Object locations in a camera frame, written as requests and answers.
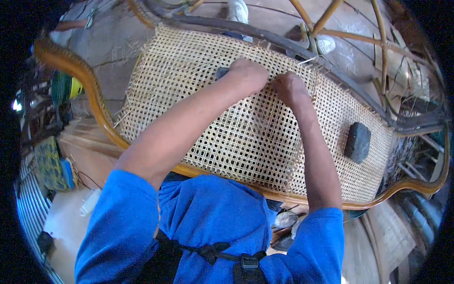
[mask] hand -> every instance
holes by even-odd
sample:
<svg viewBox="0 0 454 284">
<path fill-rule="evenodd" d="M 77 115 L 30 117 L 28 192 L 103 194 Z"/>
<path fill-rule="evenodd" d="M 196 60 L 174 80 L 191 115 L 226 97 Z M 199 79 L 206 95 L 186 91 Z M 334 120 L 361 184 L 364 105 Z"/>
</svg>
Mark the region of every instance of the hand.
<svg viewBox="0 0 454 284">
<path fill-rule="evenodd" d="M 309 91 L 303 80 L 295 73 L 288 71 L 285 74 L 276 76 L 274 86 L 281 100 L 293 111 L 304 108 L 310 104 L 312 106 Z"/>
<path fill-rule="evenodd" d="M 228 74 L 235 76 L 235 84 L 239 84 L 241 90 L 245 91 L 243 98 L 263 89 L 269 76 L 268 70 L 260 63 L 244 58 L 235 60 L 230 65 Z"/>
</svg>

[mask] dark sponge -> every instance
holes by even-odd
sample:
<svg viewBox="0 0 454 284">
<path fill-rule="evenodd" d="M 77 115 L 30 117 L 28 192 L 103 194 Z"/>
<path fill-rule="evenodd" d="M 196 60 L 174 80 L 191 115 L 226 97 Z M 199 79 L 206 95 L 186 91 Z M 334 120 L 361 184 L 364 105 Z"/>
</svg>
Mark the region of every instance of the dark sponge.
<svg viewBox="0 0 454 284">
<path fill-rule="evenodd" d="M 228 71 L 229 71 L 229 68 L 219 67 L 216 70 L 216 76 L 215 76 L 214 80 L 217 81 L 217 80 L 221 79 L 222 77 L 225 76 L 225 74 L 227 74 Z"/>
<path fill-rule="evenodd" d="M 355 122 L 348 130 L 347 143 L 344 156 L 351 158 L 355 163 L 361 164 L 369 154 L 370 131 L 359 122 Z"/>
</svg>

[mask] blue shirt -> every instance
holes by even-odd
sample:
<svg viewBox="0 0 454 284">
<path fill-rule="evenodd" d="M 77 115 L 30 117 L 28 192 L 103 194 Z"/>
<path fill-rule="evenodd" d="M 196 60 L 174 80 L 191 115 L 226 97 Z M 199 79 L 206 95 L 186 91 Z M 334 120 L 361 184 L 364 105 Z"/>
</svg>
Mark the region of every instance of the blue shirt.
<svg viewBox="0 0 454 284">
<path fill-rule="evenodd" d="M 79 248 L 76 282 L 133 282 L 159 246 L 153 238 L 158 221 L 180 244 L 228 242 L 225 253 L 253 255 L 268 248 L 275 217 L 261 194 L 232 180 L 202 175 L 166 182 L 158 196 L 144 179 L 114 170 Z M 269 255 L 260 267 L 268 283 L 340 283 L 343 255 L 342 211 L 320 209 L 303 220 L 287 255 Z M 184 250 L 174 282 L 232 283 L 233 265 L 225 259 L 210 265 Z"/>
</svg>

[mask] patterned cloth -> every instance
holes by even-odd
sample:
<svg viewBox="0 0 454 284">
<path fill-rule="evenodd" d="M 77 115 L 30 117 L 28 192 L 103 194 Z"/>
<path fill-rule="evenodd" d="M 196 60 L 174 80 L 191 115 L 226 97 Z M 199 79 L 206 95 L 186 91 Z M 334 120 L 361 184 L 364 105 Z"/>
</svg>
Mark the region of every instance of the patterned cloth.
<svg viewBox="0 0 454 284">
<path fill-rule="evenodd" d="M 35 147 L 37 176 L 49 190 L 70 190 L 60 166 L 59 154 L 55 137 L 43 140 Z"/>
</svg>

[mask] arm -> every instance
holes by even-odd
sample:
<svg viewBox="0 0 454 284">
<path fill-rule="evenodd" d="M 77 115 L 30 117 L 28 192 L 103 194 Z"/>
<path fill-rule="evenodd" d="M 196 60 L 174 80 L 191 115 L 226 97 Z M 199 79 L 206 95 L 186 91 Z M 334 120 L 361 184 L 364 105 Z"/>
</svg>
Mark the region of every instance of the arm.
<svg viewBox="0 0 454 284">
<path fill-rule="evenodd" d="M 341 185 L 304 82 L 293 72 L 276 77 L 280 98 L 298 121 L 304 147 L 304 174 L 311 213 L 297 229 L 287 255 L 274 254 L 282 279 L 295 283 L 340 283 L 344 257 Z"/>
<path fill-rule="evenodd" d="M 304 147 L 304 177 L 309 208 L 315 211 L 334 207 L 342 209 L 341 183 L 328 146 L 326 146 L 317 113 L 303 80 L 293 72 L 276 77 L 280 98 L 296 117 Z"/>
<path fill-rule="evenodd" d="M 171 107 L 132 143 L 93 210 L 76 259 L 77 283 L 128 282 L 139 274 L 157 249 L 157 191 L 165 176 L 210 123 L 267 79 L 260 64 L 237 60 L 224 77 Z"/>
<path fill-rule="evenodd" d="M 238 59 L 220 80 L 167 110 L 121 155 L 115 168 L 136 174 L 156 190 L 203 131 L 231 105 L 263 88 L 268 71 Z"/>
</svg>

